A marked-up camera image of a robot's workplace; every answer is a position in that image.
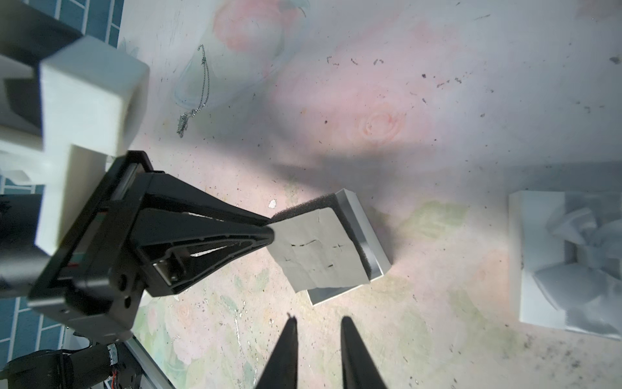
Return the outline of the white jewelry box base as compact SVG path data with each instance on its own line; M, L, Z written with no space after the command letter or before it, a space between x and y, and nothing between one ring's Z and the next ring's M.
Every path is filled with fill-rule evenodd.
M348 225L353 230L354 243L358 243L362 249L363 262L370 267L370 282L384 277L391 269L392 262L382 248L356 193L347 189L341 189L335 193L335 196L340 210L344 213ZM343 288L310 289L307 293L311 305L318 306L360 287L361 285Z

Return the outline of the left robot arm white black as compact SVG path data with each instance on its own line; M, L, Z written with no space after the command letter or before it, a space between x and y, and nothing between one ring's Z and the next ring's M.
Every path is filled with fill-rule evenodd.
M266 217L155 170L133 151L148 66L20 1L1 4L1 295L90 340L9 361L10 388L117 377L144 293L177 295L268 246Z

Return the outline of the white jewelry box lid bow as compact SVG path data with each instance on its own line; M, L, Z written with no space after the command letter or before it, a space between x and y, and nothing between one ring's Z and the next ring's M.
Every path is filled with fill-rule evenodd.
M621 195L509 197L510 307L518 320L621 338Z

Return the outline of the grey foam insert card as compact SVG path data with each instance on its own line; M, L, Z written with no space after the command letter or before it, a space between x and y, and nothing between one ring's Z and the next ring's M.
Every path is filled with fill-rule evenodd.
M370 267L335 193L279 212L267 249L295 293L367 285Z

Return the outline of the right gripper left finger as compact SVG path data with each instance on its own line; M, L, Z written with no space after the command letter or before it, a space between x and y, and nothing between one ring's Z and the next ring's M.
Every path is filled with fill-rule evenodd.
M297 320L290 317L257 382L257 389L296 389L298 381Z

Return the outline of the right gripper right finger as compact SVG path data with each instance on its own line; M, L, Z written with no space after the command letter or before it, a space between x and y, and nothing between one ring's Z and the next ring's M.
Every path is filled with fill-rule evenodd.
M356 325L349 316L341 320L341 361L345 389L387 389Z

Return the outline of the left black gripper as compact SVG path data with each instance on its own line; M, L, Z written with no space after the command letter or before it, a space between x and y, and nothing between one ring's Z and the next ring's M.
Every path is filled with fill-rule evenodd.
M269 222L160 173L146 152L129 151L63 238L29 306L96 342L127 340L145 291L177 295L268 246Z

